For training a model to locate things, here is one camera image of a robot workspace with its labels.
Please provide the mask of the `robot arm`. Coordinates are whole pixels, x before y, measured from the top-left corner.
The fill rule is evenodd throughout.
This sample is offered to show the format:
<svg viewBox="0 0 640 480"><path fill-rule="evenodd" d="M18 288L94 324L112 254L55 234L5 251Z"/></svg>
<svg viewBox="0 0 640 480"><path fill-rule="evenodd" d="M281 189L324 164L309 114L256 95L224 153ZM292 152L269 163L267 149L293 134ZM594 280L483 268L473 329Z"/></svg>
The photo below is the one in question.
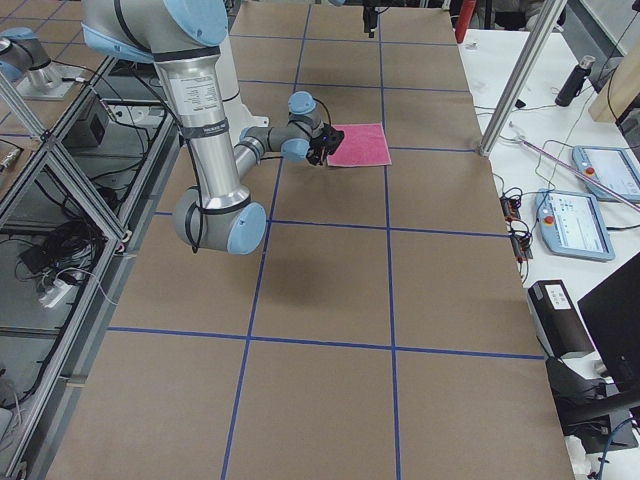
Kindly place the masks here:
<svg viewBox="0 0 640 480"><path fill-rule="evenodd" d="M196 184L173 213L177 235L194 251L253 252L267 214L242 179L267 153L322 164L344 133L324 121L306 91L288 100L283 127L252 126L231 139L216 65L228 37L222 1L85 1L86 44L105 55L154 66L184 139Z"/></svg>

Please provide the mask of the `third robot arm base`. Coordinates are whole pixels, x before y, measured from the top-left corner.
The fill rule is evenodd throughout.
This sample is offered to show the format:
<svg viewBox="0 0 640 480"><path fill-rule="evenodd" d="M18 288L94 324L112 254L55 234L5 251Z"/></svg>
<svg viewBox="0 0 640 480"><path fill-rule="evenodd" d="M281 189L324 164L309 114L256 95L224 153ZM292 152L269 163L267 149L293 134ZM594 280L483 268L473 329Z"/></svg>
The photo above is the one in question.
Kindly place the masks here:
<svg viewBox="0 0 640 480"><path fill-rule="evenodd" d="M28 100L61 101L72 86L87 82L82 67L55 63L27 27L1 32L1 73Z"/></svg>

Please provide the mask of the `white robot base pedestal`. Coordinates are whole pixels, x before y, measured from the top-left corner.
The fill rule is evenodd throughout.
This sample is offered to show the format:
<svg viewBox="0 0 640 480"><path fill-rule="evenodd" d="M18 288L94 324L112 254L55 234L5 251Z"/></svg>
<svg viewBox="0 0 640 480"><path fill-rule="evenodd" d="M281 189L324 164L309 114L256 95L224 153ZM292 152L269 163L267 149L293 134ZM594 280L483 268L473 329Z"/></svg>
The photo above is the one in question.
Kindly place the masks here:
<svg viewBox="0 0 640 480"><path fill-rule="evenodd" d="M253 115L242 100L229 36L225 37L219 48L220 57L216 62L215 69L225 114L229 122L231 141L235 144L239 141L245 128L266 127L269 125L269 118Z"/></svg>

